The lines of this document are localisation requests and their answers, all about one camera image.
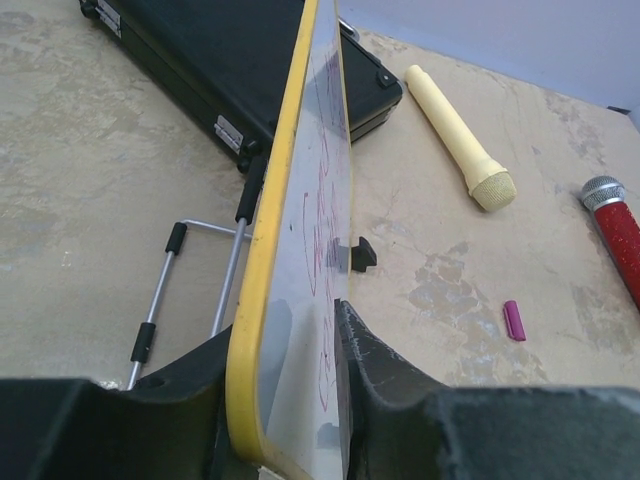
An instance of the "black briefcase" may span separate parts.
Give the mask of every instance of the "black briefcase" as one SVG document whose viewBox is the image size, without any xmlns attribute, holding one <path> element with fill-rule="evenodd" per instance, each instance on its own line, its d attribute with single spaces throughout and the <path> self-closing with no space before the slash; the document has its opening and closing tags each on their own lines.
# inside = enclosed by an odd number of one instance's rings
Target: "black briefcase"
<svg viewBox="0 0 640 480">
<path fill-rule="evenodd" d="M 241 171 L 268 155 L 302 0 L 80 0 L 214 138 Z M 341 28 L 351 140 L 384 123 L 398 79 Z"/>
</svg>

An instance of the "metal stand leg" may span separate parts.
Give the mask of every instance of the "metal stand leg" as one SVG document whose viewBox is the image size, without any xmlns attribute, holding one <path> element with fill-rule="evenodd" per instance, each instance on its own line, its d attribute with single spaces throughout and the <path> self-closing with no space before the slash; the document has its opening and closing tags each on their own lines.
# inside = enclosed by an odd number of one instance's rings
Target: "metal stand leg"
<svg viewBox="0 0 640 480">
<path fill-rule="evenodd" d="M 218 308 L 216 309 L 216 314 L 213 317 L 213 328 L 211 329 L 211 337 L 215 337 L 222 330 L 222 321 L 224 320 L 224 313 L 227 310 L 227 303 L 229 302 L 229 295 L 231 294 L 231 286 L 233 285 L 233 277 L 236 274 L 238 258 L 240 257 L 240 247 L 242 246 L 242 239 L 246 228 L 247 220 L 245 218 L 241 218 L 238 222 L 238 229 L 236 230 L 236 234 L 233 239 L 231 257 L 229 258 L 227 272 L 225 273 L 224 283 L 222 284 L 222 290 L 220 291 Z"/>
<path fill-rule="evenodd" d="M 165 259 L 164 266 L 162 267 L 162 273 L 160 274 L 158 285 L 153 294 L 153 299 L 151 300 L 151 307 L 149 308 L 146 321 L 140 325 L 136 343 L 133 347 L 133 352 L 131 353 L 133 367 L 131 369 L 129 383 L 127 384 L 127 390 L 131 390 L 135 386 L 136 382 L 140 378 L 142 366 L 147 363 L 149 358 L 156 328 L 155 321 L 158 311 L 160 310 L 160 303 L 169 279 L 169 273 L 173 266 L 173 261 L 175 257 L 180 254 L 180 249 L 184 243 L 187 227 L 201 228 L 234 236 L 231 256 L 224 277 L 222 291 L 220 292 L 220 300 L 216 309 L 211 336 L 213 337 L 221 331 L 222 321 L 229 302 L 231 286 L 233 285 L 233 277 L 235 276 L 236 268 L 238 266 L 238 258 L 240 257 L 242 242 L 245 240 L 251 240 L 252 238 L 250 234 L 246 233 L 246 228 L 248 225 L 251 225 L 251 222 L 253 221 L 253 215 L 255 213 L 260 190 L 262 189 L 262 181 L 266 168 L 266 159 L 254 159 L 251 162 L 247 182 L 242 192 L 240 205 L 238 206 L 238 211 L 236 213 L 236 221 L 238 222 L 238 228 L 236 230 L 192 219 L 185 219 L 173 226 L 171 237 L 169 238 L 169 242 L 165 248 L 167 257 Z"/>
</svg>

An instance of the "yellow whiteboard frame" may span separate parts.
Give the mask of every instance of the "yellow whiteboard frame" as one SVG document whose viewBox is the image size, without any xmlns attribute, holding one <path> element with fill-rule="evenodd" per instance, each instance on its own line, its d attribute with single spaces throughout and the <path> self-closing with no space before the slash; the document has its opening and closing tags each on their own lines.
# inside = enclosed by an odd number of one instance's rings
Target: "yellow whiteboard frame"
<svg viewBox="0 0 640 480">
<path fill-rule="evenodd" d="M 267 439 L 260 419 L 257 375 L 317 7 L 318 0 L 304 3 L 240 290 L 225 379 L 227 422 L 236 453 L 247 462 L 296 480 L 311 477 Z"/>
</svg>

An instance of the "silver microphone head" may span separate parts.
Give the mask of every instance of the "silver microphone head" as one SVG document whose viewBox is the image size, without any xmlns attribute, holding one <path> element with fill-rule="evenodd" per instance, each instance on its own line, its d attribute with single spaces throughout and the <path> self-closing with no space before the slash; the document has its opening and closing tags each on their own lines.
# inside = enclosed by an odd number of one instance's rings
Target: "silver microphone head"
<svg viewBox="0 0 640 480">
<path fill-rule="evenodd" d="M 584 206 L 595 212 L 610 203 L 624 202 L 624 185 L 613 177 L 602 175 L 585 183 L 580 196 Z"/>
</svg>

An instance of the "beige table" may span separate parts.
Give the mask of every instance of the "beige table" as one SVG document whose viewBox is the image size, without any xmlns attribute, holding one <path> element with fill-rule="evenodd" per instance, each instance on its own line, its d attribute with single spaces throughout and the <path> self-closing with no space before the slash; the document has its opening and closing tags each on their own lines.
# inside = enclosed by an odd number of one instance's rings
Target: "beige table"
<svg viewBox="0 0 640 480">
<path fill-rule="evenodd" d="M 6 0 L 0 18 L 0 375 L 123 386 L 173 222 L 232 226 L 242 179 L 76 3 Z M 451 384 L 640 387 L 640 315 L 574 198 L 608 173 L 640 215 L 628 119 L 390 39 L 362 42 L 398 75 L 428 70 L 519 189 L 509 208 L 479 211 L 409 96 L 357 142 L 354 234 L 380 263 L 354 276 L 352 302 L 374 332 Z M 230 246 L 190 235 L 151 368 L 206 338 Z M 511 298 L 522 344 L 504 330 Z"/>
</svg>

